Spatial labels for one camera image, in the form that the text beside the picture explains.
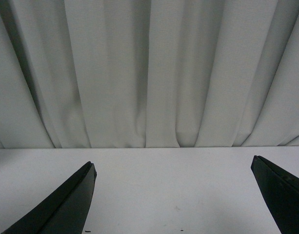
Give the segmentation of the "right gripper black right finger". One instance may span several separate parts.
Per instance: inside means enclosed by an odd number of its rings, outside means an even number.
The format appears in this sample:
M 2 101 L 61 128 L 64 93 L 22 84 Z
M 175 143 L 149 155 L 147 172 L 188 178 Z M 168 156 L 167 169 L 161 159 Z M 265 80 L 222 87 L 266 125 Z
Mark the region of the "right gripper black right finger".
M 262 156 L 254 156 L 251 170 L 280 232 L 299 234 L 299 178 Z

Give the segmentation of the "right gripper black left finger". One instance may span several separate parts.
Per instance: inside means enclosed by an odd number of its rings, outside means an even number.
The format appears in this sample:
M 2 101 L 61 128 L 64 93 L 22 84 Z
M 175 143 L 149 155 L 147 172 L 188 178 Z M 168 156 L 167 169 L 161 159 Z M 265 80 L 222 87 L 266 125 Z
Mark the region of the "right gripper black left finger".
M 85 163 L 4 234 L 80 234 L 91 206 L 97 172 Z

